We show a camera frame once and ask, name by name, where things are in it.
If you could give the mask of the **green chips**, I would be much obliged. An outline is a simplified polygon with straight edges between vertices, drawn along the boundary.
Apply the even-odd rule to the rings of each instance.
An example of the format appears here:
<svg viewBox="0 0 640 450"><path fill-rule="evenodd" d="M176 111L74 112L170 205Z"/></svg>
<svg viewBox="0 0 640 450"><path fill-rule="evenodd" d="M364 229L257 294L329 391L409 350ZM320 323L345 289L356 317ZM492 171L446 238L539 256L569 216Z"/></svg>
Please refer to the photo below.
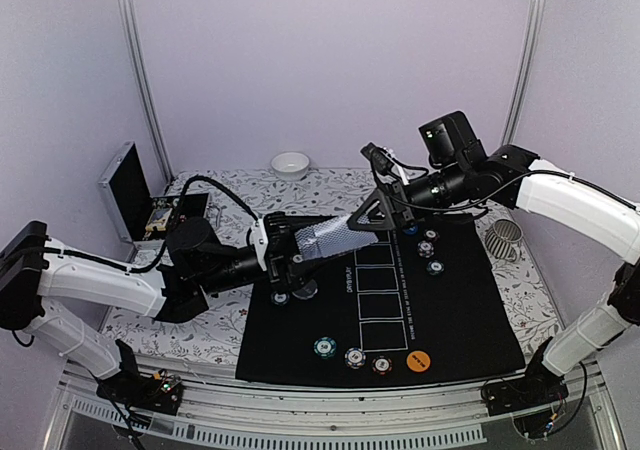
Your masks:
<svg viewBox="0 0 640 450"><path fill-rule="evenodd" d="M313 350L322 359L332 358L336 354L337 343L331 337L321 337L314 342Z"/></svg>
<svg viewBox="0 0 640 450"><path fill-rule="evenodd" d="M427 273L432 276L441 275L444 272L444 269L444 264L438 260L430 260L426 266Z"/></svg>
<svg viewBox="0 0 640 450"><path fill-rule="evenodd" d="M290 295L288 293L280 294L280 293L277 293L277 292L273 292L270 295L270 300L271 300L271 303L274 304L274 305L284 306L289 302Z"/></svg>

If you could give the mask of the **black dealer button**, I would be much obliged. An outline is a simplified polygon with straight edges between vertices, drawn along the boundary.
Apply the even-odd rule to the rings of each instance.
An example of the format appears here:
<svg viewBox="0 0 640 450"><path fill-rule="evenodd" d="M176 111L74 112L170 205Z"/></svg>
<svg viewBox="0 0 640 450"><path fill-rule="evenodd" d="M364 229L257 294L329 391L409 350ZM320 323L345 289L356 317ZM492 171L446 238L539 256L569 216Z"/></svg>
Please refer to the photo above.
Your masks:
<svg viewBox="0 0 640 450"><path fill-rule="evenodd" d="M299 289L292 292L292 295L302 301L312 299L318 292L318 285L315 280L310 280Z"/></svg>

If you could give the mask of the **grey playing card deck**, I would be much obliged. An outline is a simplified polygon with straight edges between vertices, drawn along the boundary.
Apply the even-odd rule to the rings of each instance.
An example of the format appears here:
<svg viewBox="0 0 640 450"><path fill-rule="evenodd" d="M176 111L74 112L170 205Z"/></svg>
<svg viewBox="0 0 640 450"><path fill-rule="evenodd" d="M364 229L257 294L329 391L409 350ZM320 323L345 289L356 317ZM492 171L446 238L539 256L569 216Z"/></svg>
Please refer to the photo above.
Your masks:
<svg viewBox="0 0 640 450"><path fill-rule="evenodd" d="M312 215L293 219L296 254L302 261L324 260L377 244L375 232L353 230L351 214Z"/></svg>

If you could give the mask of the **red white chips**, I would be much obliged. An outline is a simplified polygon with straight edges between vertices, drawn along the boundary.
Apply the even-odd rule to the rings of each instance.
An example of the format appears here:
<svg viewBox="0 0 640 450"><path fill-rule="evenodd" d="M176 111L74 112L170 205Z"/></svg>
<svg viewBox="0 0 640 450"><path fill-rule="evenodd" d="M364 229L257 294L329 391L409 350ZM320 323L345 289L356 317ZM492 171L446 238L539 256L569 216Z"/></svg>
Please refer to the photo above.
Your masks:
<svg viewBox="0 0 640 450"><path fill-rule="evenodd" d="M393 370L393 361L390 357L379 355L372 359L371 368L375 374L384 376Z"/></svg>
<svg viewBox="0 0 640 450"><path fill-rule="evenodd" d="M440 239L440 234L433 229L426 229L423 232L424 239L428 242L436 242Z"/></svg>

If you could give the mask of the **blue peach poker chip stack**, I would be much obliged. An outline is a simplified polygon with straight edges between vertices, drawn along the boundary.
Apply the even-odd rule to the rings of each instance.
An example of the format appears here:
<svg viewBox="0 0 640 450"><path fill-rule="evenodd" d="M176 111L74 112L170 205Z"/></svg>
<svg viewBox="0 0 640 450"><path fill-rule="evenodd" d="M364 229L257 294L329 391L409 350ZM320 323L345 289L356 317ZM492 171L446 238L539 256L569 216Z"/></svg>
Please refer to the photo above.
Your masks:
<svg viewBox="0 0 640 450"><path fill-rule="evenodd" d="M349 348L344 354L344 363L350 369L359 369L366 363L366 354L358 347Z"/></svg>

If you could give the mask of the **orange big blind button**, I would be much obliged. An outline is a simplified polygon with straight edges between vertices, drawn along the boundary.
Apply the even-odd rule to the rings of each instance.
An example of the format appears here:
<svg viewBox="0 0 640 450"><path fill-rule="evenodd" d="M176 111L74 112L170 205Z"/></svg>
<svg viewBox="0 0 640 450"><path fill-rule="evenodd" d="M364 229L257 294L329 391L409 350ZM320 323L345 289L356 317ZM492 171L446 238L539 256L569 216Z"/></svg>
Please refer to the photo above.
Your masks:
<svg viewBox="0 0 640 450"><path fill-rule="evenodd" d="M406 365L414 373L424 373L431 367L431 358L425 351L414 350L406 356Z"/></svg>

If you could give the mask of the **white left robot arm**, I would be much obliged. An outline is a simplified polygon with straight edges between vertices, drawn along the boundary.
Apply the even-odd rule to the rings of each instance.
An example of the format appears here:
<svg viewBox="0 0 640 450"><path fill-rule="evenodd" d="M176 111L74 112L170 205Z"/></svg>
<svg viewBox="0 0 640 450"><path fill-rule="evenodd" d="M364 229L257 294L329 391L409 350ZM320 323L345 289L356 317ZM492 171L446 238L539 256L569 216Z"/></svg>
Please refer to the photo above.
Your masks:
<svg viewBox="0 0 640 450"><path fill-rule="evenodd" d="M169 223L159 253L145 266L84 253L49 236L32 220L1 251L1 327L33 335L83 365L128 404L148 396L132 350L91 329L60 300L70 298L119 307L163 323L185 323L208 309L207 298L266 282L280 293L307 285L318 264L296 240L314 217L282 212L255 217L250 242L222 243L204 216Z"/></svg>

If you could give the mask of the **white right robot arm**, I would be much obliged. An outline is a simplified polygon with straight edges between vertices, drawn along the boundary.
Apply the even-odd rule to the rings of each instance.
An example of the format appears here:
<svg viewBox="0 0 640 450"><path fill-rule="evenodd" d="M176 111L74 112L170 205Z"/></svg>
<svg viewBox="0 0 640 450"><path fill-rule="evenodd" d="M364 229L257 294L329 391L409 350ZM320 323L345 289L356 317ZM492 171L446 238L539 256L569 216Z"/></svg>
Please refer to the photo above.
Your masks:
<svg viewBox="0 0 640 450"><path fill-rule="evenodd" d="M487 154L466 115L454 111L422 125L433 173L375 190L349 218L354 231L408 228L421 219L495 202L563 225L611 250L623 263L610 294L544 343L517 385L537 406L556 379L639 322L639 206L507 144Z"/></svg>

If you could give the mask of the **white ceramic bowl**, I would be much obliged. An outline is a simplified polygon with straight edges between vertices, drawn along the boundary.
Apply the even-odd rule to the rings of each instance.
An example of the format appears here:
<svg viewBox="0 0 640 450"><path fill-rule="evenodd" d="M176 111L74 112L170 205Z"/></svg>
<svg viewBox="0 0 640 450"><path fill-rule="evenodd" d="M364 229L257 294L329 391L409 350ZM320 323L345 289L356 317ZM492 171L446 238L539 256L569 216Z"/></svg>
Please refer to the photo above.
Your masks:
<svg viewBox="0 0 640 450"><path fill-rule="evenodd" d="M300 152L283 152L272 158L271 168L283 181L300 181L308 173L310 159Z"/></svg>

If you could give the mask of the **black poker play mat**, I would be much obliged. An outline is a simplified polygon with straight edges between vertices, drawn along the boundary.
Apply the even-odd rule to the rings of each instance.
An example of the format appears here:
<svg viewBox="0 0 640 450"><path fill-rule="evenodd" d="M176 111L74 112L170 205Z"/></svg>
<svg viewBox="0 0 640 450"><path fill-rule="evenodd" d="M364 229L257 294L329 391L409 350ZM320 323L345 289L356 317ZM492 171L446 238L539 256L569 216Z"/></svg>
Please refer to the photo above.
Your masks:
<svg viewBox="0 0 640 450"><path fill-rule="evenodd" d="M426 229L436 230L432 260L417 254ZM473 222L431 221L415 235L383 233L375 245L324 266L315 277L317 294L271 303L264 284L252 290L236 364L240 380L331 388L401 387L487 379L521 370L525 359L507 318L492 267ZM322 359L314 342L331 337L336 354ZM358 347L366 363L350 369L347 349ZM406 356L425 351L431 367L414 373ZM393 370L375 374L372 359L384 355Z"/></svg>

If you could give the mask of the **card box in case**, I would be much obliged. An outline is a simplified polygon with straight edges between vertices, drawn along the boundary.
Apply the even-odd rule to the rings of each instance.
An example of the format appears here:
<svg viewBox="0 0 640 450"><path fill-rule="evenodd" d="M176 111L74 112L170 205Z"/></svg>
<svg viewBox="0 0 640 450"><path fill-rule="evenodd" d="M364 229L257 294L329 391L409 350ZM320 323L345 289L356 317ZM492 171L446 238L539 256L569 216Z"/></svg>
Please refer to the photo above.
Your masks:
<svg viewBox="0 0 640 450"><path fill-rule="evenodd" d="M152 211L146 225L146 232L165 232L173 216L173 208L156 208Z"/></svg>

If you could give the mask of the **aluminium poker case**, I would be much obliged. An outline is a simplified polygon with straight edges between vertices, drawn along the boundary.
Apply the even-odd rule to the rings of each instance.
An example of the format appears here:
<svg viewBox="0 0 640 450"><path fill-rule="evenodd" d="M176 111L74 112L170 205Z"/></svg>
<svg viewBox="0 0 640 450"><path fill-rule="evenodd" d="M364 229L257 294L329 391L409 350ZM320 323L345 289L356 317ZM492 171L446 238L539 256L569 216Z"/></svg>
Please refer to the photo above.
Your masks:
<svg viewBox="0 0 640 450"><path fill-rule="evenodd" d="M133 141L125 142L116 152L98 180L98 189L120 240L138 250L157 249L165 240L165 232L146 232L145 225L156 208L173 208L171 223L191 217L206 217L212 226L220 225L222 210L209 192L151 194Z"/></svg>

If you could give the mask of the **front aluminium rail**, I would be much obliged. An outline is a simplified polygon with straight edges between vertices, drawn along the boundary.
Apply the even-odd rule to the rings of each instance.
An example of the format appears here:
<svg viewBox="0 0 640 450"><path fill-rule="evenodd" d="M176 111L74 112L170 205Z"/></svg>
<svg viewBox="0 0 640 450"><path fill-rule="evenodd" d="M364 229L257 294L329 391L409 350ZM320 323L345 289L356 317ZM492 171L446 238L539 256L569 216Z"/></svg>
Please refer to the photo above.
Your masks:
<svg viewBox="0 0 640 450"><path fill-rule="evenodd" d="M533 438L550 405L491 415L483 384L405 389L312 389L239 381L230 366L169 362L183 380L176 415L148 413L147 449L622 449L611 397L595 362L572 371L551 433Z"/></svg>

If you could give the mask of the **right aluminium frame post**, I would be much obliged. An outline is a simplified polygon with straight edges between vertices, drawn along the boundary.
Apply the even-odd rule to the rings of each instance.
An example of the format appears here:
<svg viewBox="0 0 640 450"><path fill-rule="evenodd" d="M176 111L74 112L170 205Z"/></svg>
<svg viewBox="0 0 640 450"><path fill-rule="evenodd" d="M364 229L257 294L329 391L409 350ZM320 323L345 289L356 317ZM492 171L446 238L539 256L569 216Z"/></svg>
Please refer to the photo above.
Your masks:
<svg viewBox="0 0 640 450"><path fill-rule="evenodd" d="M516 73L505 127L502 133L502 144L512 144L515 141L533 69L537 44L544 19L545 6L546 0L530 0L529 2L520 62Z"/></svg>

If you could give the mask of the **aluminium frame post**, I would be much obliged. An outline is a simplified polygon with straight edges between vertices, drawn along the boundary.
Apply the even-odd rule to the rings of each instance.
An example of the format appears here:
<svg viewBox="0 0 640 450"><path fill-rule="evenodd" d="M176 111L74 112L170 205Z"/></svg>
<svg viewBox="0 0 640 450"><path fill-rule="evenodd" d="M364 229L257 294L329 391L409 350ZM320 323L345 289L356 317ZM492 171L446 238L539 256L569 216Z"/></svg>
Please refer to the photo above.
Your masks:
<svg viewBox="0 0 640 450"><path fill-rule="evenodd" d="M136 19L134 0L117 0L117 2L151 147L163 179L166 183L170 183L174 179L174 171L153 100Z"/></svg>
<svg viewBox="0 0 640 450"><path fill-rule="evenodd" d="M530 0L529 2L520 62L516 73L505 127L502 133L502 144L512 144L515 141L533 69L537 44L544 19L545 6L546 0Z"/></svg>

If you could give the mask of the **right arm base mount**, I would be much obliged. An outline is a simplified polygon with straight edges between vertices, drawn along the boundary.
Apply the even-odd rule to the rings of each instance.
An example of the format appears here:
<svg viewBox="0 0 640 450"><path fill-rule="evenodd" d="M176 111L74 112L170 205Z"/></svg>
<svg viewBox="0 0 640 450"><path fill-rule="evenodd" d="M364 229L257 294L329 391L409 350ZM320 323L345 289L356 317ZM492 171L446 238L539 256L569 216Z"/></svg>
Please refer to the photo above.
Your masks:
<svg viewBox="0 0 640 450"><path fill-rule="evenodd" d="M554 430L569 391L562 377L522 375L486 382L481 387L480 396L490 416L515 414L544 406L545 410L516 416L513 420L520 436L537 440L548 437Z"/></svg>

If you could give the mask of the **left aluminium frame post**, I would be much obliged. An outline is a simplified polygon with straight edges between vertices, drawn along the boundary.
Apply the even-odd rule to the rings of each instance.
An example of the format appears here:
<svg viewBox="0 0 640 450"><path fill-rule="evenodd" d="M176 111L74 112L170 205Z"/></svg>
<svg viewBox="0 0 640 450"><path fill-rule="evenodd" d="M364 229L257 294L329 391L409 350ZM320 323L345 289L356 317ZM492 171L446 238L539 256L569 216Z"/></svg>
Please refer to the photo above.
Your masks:
<svg viewBox="0 0 640 450"><path fill-rule="evenodd" d="M174 179L174 171L153 100L136 19L134 0L117 0L117 2L151 147L163 179L166 183L170 183Z"/></svg>

